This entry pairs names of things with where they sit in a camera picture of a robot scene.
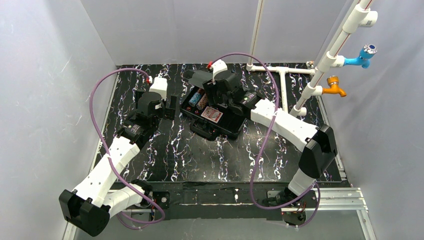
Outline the light blue chip stack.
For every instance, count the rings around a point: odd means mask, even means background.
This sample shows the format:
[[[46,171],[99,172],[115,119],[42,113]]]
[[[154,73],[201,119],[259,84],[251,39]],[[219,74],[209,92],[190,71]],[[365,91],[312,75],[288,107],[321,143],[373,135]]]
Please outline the light blue chip stack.
[[[202,92],[195,92],[194,95],[191,97],[191,99],[188,101],[188,104],[191,107],[195,107],[197,105],[197,103],[200,101],[200,99],[202,98],[203,93]]]

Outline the black poker set case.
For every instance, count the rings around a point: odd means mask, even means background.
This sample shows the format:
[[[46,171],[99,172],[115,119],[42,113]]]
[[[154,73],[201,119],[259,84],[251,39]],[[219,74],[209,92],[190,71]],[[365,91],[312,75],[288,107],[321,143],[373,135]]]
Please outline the black poker set case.
[[[212,81],[212,73],[203,70],[187,70],[182,78],[193,88],[179,106],[183,116],[191,119],[190,130],[196,135],[215,141],[219,136],[226,136],[231,140],[238,138],[246,118],[231,113],[222,105],[210,105],[208,94],[203,83]]]

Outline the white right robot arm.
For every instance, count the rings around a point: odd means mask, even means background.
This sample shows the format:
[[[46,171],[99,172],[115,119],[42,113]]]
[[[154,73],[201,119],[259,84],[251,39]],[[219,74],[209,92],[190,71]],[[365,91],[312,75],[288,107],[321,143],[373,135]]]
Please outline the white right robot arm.
[[[208,141],[219,135],[236,138],[242,124],[250,120],[284,137],[301,152],[292,180],[279,195],[264,201],[266,208],[300,201],[335,159],[338,151],[331,127],[318,127],[288,114],[260,92],[243,86],[235,73],[190,69],[182,77],[193,89],[179,109],[191,118],[193,133]]]

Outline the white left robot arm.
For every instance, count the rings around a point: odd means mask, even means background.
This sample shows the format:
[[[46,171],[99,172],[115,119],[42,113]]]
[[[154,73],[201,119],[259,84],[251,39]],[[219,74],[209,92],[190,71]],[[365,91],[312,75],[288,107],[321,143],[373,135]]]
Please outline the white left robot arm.
[[[124,188],[109,193],[125,166],[153,137],[166,116],[165,96],[158,92],[137,92],[135,110],[107,147],[106,154],[88,176],[72,191],[64,190],[59,203],[64,219],[92,237],[98,236],[111,217],[143,201],[140,194],[151,187],[134,180]]]

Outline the pink blue chip stack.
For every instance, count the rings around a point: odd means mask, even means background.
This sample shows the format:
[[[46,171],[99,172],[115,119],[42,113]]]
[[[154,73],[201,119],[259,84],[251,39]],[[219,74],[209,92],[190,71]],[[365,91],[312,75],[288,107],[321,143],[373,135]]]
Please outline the pink blue chip stack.
[[[198,101],[198,103],[196,104],[196,108],[198,109],[198,110],[203,110],[205,107],[206,107],[206,105],[208,104],[208,96],[207,96],[207,94],[205,93],[201,98],[200,98],[200,100]]]

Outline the red playing card deck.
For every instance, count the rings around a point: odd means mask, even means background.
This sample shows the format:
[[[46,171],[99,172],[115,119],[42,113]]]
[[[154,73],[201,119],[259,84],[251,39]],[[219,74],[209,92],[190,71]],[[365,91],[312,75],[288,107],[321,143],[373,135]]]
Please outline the red playing card deck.
[[[223,113],[215,108],[207,106],[200,116],[213,123],[218,123]]]

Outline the orange pipe valve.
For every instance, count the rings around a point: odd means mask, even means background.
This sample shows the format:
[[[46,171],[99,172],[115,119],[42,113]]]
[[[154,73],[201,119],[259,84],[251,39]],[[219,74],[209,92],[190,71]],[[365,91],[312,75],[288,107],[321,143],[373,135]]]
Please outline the orange pipe valve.
[[[322,94],[340,95],[342,98],[347,96],[346,92],[339,86],[340,81],[338,76],[330,76],[326,81],[329,88],[323,88]]]

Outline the blue pipe valve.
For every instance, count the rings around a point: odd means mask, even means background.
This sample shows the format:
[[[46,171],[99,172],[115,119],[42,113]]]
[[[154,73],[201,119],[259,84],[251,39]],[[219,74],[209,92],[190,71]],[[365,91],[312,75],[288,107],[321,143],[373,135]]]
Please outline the blue pipe valve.
[[[356,58],[344,58],[343,66],[361,66],[367,69],[370,66],[370,59],[378,52],[374,44],[366,44],[362,47]]]

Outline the white pvc pipe frame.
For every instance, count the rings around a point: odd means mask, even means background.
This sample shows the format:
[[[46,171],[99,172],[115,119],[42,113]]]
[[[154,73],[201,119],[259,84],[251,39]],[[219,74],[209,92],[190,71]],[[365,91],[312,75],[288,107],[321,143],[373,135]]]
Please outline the white pvc pipe frame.
[[[378,12],[371,10],[373,0],[352,0],[346,13],[342,14],[342,20],[336,29],[327,47],[322,47],[323,51],[317,56],[317,62],[306,62],[307,68],[290,68],[285,66],[268,67],[267,70],[275,72],[280,76],[280,92],[282,97],[282,109],[294,117],[303,117],[307,110],[304,107],[311,97],[321,96],[322,87],[319,83],[331,68],[342,68],[344,66],[344,56],[340,54],[343,46],[353,33],[359,28],[371,28],[378,20]],[[310,75],[311,80],[302,91],[300,99],[292,107],[288,107],[287,88],[285,84],[286,74]]]

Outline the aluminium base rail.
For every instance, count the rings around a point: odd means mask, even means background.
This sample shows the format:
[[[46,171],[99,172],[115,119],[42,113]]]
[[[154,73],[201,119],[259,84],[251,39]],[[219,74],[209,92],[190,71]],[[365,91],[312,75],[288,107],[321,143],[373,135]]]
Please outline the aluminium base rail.
[[[310,219],[306,211],[355,210],[361,220],[364,236],[375,239],[368,207],[358,187],[334,187],[314,183],[299,195],[286,183],[266,182],[144,182],[133,181],[129,187],[113,182],[102,189],[88,187],[65,190],[59,196],[66,221],[98,236],[111,217],[132,212],[135,206],[151,215],[151,223],[172,219],[266,218],[283,220],[289,226],[305,226]]]

